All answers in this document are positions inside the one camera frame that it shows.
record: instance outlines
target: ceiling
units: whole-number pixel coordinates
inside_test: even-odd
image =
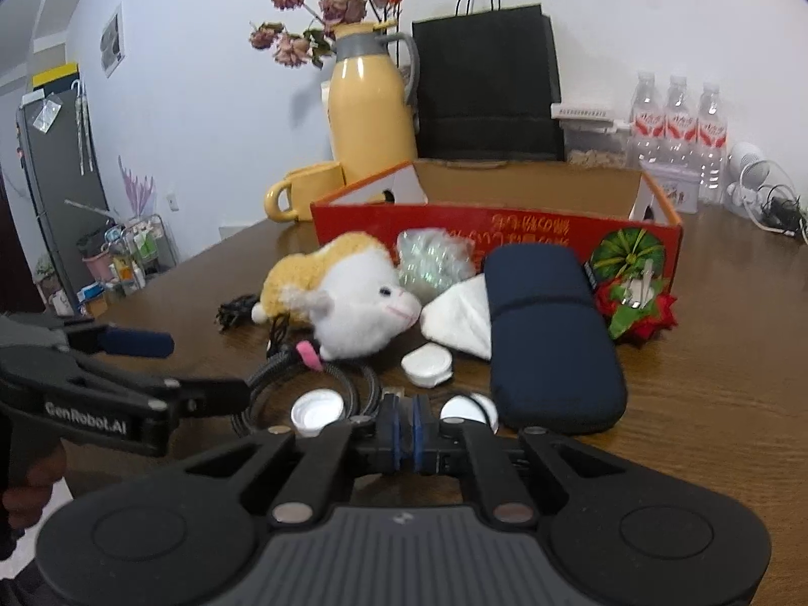
[[[62,34],[77,4],[78,0],[0,1],[0,81],[25,64],[33,38]]]

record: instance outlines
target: watermelon graphic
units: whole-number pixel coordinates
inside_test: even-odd
[[[622,228],[609,232],[595,248],[589,260],[598,281],[603,283],[621,277],[630,267],[649,259],[653,274],[662,275],[665,247],[645,228]]]

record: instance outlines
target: clear plastic bag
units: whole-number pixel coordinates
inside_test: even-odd
[[[43,134],[47,134],[50,126],[54,124],[56,116],[59,114],[59,109],[62,108],[62,100],[58,95],[48,96],[42,103],[42,109],[33,121],[33,126]]]
[[[405,230],[396,242],[401,286],[430,303],[452,285],[474,277],[469,239],[450,236],[439,228]]]

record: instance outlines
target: white bottle cap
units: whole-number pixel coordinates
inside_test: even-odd
[[[470,394],[488,412],[488,419],[491,420],[491,429],[495,432],[499,430],[499,415],[494,402],[487,396],[473,392]],[[474,403],[469,403],[466,396],[453,396],[446,401],[446,405],[440,410],[440,418],[459,417],[461,419],[472,419],[475,422],[486,423],[486,418],[482,416],[480,409]]]
[[[437,344],[424,344],[401,360],[410,382],[418,387],[431,388],[451,378],[451,353]]]
[[[306,392],[292,406],[292,425],[301,437],[317,437],[328,424],[342,417],[345,403],[333,389]]]

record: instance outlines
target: red cardboard box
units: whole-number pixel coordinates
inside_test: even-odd
[[[311,211],[321,244],[362,230],[395,256],[400,232],[444,228],[474,242],[478,267],[503,244],[559,244],[601,282],[637,259],[651,259],[654,273],[672,280],[682,240],[679,215],[647,173],[560,161],[416,160],[346,186]]]

